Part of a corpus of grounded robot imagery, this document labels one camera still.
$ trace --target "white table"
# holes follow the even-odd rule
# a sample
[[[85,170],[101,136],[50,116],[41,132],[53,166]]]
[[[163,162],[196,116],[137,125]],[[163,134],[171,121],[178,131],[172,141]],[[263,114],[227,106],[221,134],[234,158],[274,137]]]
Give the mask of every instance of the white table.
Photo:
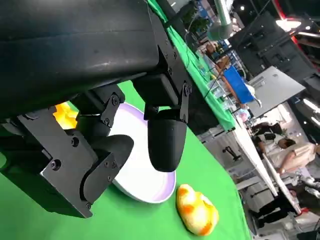
[[[284,184],[284,182],[282,181],[280,175],[276,172],[274,166],[271,164],[271,162],[269,161],[269,159],[267,158],[266,155],[263,154],[264,160],[267,164],[267,166],[270,169],[270,172],[274,178],[274,180],[276,181],[276,183],[278,184],[280,190],[283,192],[283,194],[285,195],[285,197],[288,199],[288,201],[290,202],[290,204],[292,205],[292,207],[294,208],[294,210],[296,211],[296,213],[299,215],[301,214],[301,209],[299,204],[297,204],[294,201],[293,196],[291,195],[291,193],[289,192],[287,186]]]
[[[242,120],[239,117],[236,117],[237,121],[235,121],[235,130],[232,132],[237,143],[239,144],[241,150],[247,158],[252,163],[253,167],[259,173],[259,176],[268,186],[272,194],[276,197],[278,196],[277,190],[271,180],[263,162],[261,161],[259,154],[256,150],[254,143],[251,140],[251,137],[243,124]]]

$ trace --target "ceiling light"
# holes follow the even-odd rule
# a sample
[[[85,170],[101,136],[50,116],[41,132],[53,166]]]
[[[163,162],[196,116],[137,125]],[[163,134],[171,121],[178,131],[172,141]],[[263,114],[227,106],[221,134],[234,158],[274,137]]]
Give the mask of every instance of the ceiling light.
[[[308,99],[303,99],[303,102],[316,113],[320,113],[320,108],[318,108],[314,103],[310,102]]]
[[[320,121],[318,121],[317,119],[315,119],[313,116],[311,117],[312,121],[314,121],[316,124],[318,124],[318,126],[320,126]]]

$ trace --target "white shirt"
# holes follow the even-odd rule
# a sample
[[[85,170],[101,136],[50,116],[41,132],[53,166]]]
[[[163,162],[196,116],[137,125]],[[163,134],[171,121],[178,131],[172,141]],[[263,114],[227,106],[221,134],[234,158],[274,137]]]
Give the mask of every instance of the white shirt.
[[[275,168],[280,168],[288,153],[294,151],[295,157],[287,163],[286,170],[304,167],[316,157],[316,145],[310,142],[294,144],[279,153],[269,155]]]
[[[278,152],[282,151],[282,148],[278,146],[278,142],[284,137],[276,133],[274,133],[274,135],[275,138],[273,140],[267,140],[264,134],[257,136],[265,144],[264,148],[267,155],[277,154]]]

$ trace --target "black cable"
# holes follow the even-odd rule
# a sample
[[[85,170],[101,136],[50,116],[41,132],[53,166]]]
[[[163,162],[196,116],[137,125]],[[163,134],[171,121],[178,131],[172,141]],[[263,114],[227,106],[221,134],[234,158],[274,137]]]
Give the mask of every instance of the black cable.
[[[239,43],[237,44],[237,46],[235,47],[235,49],[238,49],[238,47],[240,46],[240,44],[242,43],[242,41],[245,39],[246,35],[248,34],[249,30],[251,29],[251,27],[254,25],[254,23],[256,22],[256,20],[258,19],[258,17],[261,15],[261,13],[265,10],[265,8],[267,7],[267,5],[271,2],[271,0],[267,1],[266,4],[263,6],[263,8],[261,9],[261,11],[259,12],[259,14],[255,17],[255,19],[252,21],[252,23],[249,25],[249,27],[246,29],[245,33],[243,34],[243,37],[241,38],[241,40],[239,41]],[[227,66],[228,61],[225,62],[225,64],[223,65],[223,67],[221,68],[221,72],[219,72],[218,76],[216,77],[215,81],[213,82],[213,84],[211,85],[210,89],[208,90],[208,92],[204,95],[204,99],[206,99],[206,97],[208,96],[208,94],[211,92],[211,89],[213,88],[213,86],[216,84],[217,80],[219,79],[219,77],[221,76],[221,74],[224,72],[225,67]]]

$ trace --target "black pants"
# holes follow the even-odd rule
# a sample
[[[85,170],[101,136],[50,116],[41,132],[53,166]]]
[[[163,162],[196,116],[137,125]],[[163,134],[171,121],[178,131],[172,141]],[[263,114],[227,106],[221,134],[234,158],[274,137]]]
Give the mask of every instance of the black pants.
[[[279,211],[273,212],[276,208],[280,208]],[[283,193],[279,192],[279,196],[277,196],[273,201],[269,202],[262,208],[260,208],[258,217],[264,216],[259,221],[261,223],[273,223],[280,219],[284,219],[288,216],[289,212],[295,212],[295,209],[291,206],[287,198],[283,195]]]

